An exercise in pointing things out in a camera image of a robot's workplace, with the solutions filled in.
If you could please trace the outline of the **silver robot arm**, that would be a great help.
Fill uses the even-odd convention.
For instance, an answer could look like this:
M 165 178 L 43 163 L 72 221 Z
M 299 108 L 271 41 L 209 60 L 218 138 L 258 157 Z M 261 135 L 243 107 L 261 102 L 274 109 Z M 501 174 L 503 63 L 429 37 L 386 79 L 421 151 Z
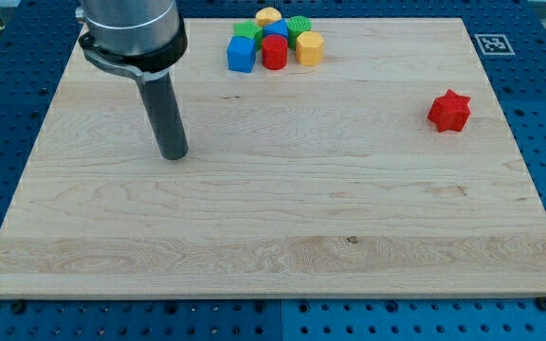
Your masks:
M 166 76 L 188 37 L 175 0 L 81 0 L 83 55 L 98 69 L 137 82 Z

